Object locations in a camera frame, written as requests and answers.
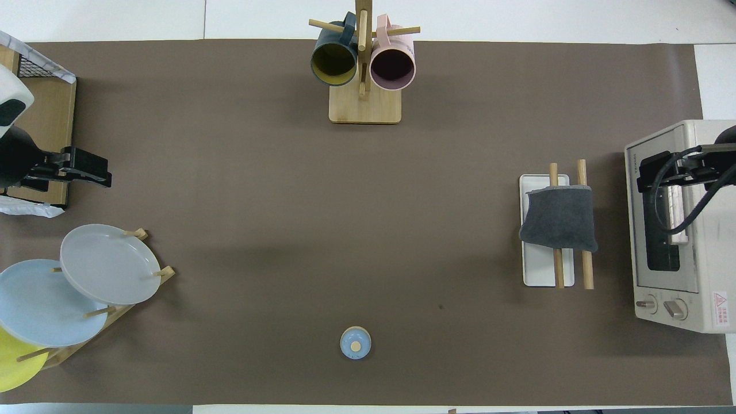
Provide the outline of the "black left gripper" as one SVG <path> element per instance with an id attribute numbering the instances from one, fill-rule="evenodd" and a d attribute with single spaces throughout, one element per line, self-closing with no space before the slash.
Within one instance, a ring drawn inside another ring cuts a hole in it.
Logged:
<path id="1" fill-rule="evenodd" d="M 71 173 L 58 175 L 59 166 L 50 158 L 57 153 L 39 149 L 32 137 L 21 128 L 11 126 L 1 140 L 1 186 L 32 187 L 48 190 L 50 182 L 93 183 L 105 188 L 112 186 L 107 158 L 79 148 L 64 148 L 63 167 L 78 173 L 107 173 L 103 178 Z"/>

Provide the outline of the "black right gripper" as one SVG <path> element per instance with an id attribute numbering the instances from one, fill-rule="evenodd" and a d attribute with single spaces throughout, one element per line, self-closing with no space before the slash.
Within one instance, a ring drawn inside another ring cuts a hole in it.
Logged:
<path id="1" fill-rule="evenodd" d="M 681 158 L 675 163 L 675 167 L 666 168 L 660 184 L 655 186 L 655 178 L 672 157 L 672 152 L 663 151 L 641 161 L 637 178 L 639 193 L 665 186 L 667 181 L 670 181 L 670 185 L 691 186 L 702 183 L 706 187 L 713 185 L 713 188 L 723 188 L 735 183 L 736 169 L 728 168 L 728 152 L 711 152 Z"/>

